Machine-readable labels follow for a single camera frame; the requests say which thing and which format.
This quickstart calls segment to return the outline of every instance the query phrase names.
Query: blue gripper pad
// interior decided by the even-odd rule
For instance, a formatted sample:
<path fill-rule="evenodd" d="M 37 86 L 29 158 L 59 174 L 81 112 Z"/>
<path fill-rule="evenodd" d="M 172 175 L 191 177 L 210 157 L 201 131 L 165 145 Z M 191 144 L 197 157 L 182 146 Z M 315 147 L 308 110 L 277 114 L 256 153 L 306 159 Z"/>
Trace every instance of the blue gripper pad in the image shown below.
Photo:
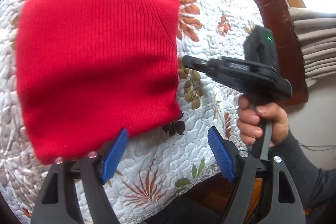
<path fill-rule="evenodd" d="M 234 163 L 229 152 L 224 147 L 223 141 L 224 140 L 217 129 L 215 127 L 210 127 L 208 130 L 208 142 L 210 148 L 218 162 L 223 177 L 228 179 L 230 183 L 233 183 L 236 180 Z"/>
<path fill-rule="evenodd" d="M 111 179 L 116 171 L 120 159 L 125 151 L 128 142 L 128 131 L 122 129 L 112 144 L 110 150 L 102 159 L 101 176 L 100 179 L 103 183 L 106 183 Z"/>

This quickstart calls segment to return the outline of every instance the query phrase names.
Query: finger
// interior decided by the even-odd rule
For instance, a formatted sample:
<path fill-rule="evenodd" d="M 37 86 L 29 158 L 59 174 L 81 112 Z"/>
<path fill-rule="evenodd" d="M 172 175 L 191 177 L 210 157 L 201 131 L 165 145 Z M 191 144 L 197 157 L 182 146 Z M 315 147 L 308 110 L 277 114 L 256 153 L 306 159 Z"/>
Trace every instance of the finger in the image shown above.
<path fill-rule="evenodd" d="M 238 116 L 242 122 L 257 125 L 260 117 L 251 109 L 238 108 Z"/>
<path fill-rule="evenodd" d="M 239 97 L 238 105 L 242 109 L 247 109 L 249 107 L 249 100 L 247 99 L 247 97 L 245 95 L 242 95 L 242 96 Z"/>
<path fill-rule="evenodd" d="M 246 135 L 248 137 L 260 138 L 263 134 L 263 131 L 260 127 L 245 123 L 240 119 L 237 121 L 237 126 L 241 134 Z"/>
<path fill-rule="evenodd" d="M 240 134 L 240 138 L 243 141 L 243 143 L 247 144 L 247 145 L 251 145 L 254 144 L 254 142 L 256 141 L 255 138 L 252 137 L 248 137 L 246 135 Z"/>
<path fill-rule="evenodd" d="M 256 112 L 263 118 L 271 119 L 277 123 L 287 123 L 287 113 L 276 103 L 256 107 Z"/>

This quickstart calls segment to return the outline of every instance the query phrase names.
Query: floral quilt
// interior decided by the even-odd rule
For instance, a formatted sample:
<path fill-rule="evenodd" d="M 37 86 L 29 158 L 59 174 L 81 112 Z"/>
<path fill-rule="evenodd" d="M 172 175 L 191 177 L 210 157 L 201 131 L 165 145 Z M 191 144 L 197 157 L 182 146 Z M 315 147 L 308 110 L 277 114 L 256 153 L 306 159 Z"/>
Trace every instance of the floral quilt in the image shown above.
<path fill-rule="evenodd" d="M 24 1 L 0 0 L 0 192 L 19 220 L 30 223 L 49 166 L 34 156 L 16 94 L 15 39 Z M 263 23 L 253 0 L 180 0 L 176 54 L 179 60 L 185 55 L 243 59 L 243 42 L 255 24 Z M 207 141 L 211 126 L 245 148 L 236 127 L 238 92 L 181 61 L 178 74 L 180 117 L 130 140 L 104 185 L 121 224 L 141 222 L 219 172 Z M 76 190 L 85 223 L 92 223 L 81 181 Z"/>

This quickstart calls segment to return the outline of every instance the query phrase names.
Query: wall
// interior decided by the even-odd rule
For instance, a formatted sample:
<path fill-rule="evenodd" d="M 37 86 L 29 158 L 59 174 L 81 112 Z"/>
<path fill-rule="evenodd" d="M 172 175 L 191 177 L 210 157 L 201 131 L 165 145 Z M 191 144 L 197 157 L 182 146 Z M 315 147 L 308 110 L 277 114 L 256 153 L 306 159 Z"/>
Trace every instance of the wall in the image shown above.
<path fill-rule="evenodd" d="M 336 76 L 320 80 L 308 92 L 307 103 L 285 107 L 293 135 L 305 145 L 336 145 Z M 336 168 L 336 149 L 302 149 L 317 167 Z"/>

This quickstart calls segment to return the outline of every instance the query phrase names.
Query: sweater sleeve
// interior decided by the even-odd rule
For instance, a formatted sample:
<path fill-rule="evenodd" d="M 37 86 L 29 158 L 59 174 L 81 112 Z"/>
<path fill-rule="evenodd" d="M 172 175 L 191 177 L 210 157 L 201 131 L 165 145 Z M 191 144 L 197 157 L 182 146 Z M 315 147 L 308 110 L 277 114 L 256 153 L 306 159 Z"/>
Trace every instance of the sweater sleeve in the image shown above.
<path fill-rule="evenodd" d="M 269 149 L 268 158 L 274 156 L 280 156 L 286 164 L 304 209 L 317 208 L 335 194 L 336 169 L 322 170 L 314 166 L 291 132 L 285 140 Z"/>

